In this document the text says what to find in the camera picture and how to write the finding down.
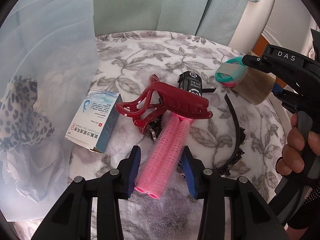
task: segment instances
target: leopard print fabric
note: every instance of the leopard print fabric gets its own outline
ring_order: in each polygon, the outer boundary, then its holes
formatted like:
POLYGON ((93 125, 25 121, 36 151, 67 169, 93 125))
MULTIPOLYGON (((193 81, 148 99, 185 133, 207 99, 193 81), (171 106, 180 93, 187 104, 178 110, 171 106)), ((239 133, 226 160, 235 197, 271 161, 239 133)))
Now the leopard print fabric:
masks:
POLYGON ((1 151, 38 144, 54 132, 49 119, 33 109, 38 99, 36 80, 15 76, 7 91, 0 99, 1 151))

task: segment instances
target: floral blanket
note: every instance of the floral blanket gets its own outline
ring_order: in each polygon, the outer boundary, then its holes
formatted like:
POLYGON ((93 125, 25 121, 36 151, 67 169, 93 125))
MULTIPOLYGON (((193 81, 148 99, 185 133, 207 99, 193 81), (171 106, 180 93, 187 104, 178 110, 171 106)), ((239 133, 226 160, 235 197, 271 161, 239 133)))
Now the floral blanket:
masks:
MULTIPOLYGON (((243 160, 230 169, 231 178, 246 176, 265 200, 274 196, 280 180, 275 163, 285 143, 284 132, 272 104, 265 100, 258 106, 232 90, 222 87, 215 72, 224 62, 241 53, 215 42, 188 34, 135 31, 97 37, 100 68, 91 88, 120 92, 123 101, 133 101, 148 86, 155 73, 161 81, 177 86, 177 77, 189 70, 201 76, 203 87, 217 87, 203 96, 209 100, 210 120, 196 120, 186 145, 206 168, 225 162, 234 150, 235 128, 224 95, 227 93, 248 138, 241 146, 243 160)), ((119 116, 104 154, 74 146, 70 160, 70 181, 100 177, 117 167, 133 145, 141 147, 142 163, 153 147, 149 135, 141 135, 132 119, 119 116)), ((203 201, 188 193, 185 179, 175 171, 165 194, 155 200, 135 191, 127 201, 120 201, 121 222, 126 240, 197 239, 203 201)), ((92 239, 96 239, 96 207, 92 212, 92 239)), ((30 239, 40 220, 15 223, 21 239, 30 239)), ((230 217, 226 216, 226 239, 230 238, 230 217)))

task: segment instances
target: white and blue box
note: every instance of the white and blue box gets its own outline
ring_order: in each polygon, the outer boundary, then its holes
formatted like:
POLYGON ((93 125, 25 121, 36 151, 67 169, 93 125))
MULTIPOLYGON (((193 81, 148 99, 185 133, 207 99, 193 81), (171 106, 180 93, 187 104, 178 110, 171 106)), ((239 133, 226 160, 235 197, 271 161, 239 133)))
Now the white and blue box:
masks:
POLYGON ((90 151, 104 153, 119 116, 118 102, 122 102, 119 93, 90 90, 65 138, 90 151))

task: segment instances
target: human hand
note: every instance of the human hand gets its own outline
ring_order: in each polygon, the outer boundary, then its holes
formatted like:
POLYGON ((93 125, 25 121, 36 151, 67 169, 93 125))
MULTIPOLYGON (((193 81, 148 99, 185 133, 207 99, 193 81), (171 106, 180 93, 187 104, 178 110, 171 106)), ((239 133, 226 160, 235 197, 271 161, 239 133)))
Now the human hand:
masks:
MULTIPOLYGON (((305 142, 302 134, 297 129, 298 115, 291 118, 291 127, 287 138, 287 144, 283 147, 282 157, 276 165, 276 170, 281 175, 289 175, 292 171, 300 173, 304 169, 304 162, 298 151, 304 148, 305 142)), ((320 134, 309 132, 308 144, 311 150, 320 155, 320 134)))

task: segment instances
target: translucent plastic bin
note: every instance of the translucent plastic bin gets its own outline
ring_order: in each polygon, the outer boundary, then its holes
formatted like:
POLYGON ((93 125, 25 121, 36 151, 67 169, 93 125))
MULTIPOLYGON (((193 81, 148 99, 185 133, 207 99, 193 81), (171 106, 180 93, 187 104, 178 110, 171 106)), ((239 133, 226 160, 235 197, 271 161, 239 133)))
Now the translucent plastic bin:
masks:
MULTIPOLYGON (((72 143, 64 135, 98 67, 93 0, 19 0, 0 28, 2 102, 12 96, 7 84, 14 77, 34 79, 30 111, 54 127, 36 145, 1 152, 0 168, 11 167, 0 171, 0 209, 8 221, 44 217, 66 189, 72 143)), ((5 114, 0 110, 0 118, 5 114)))

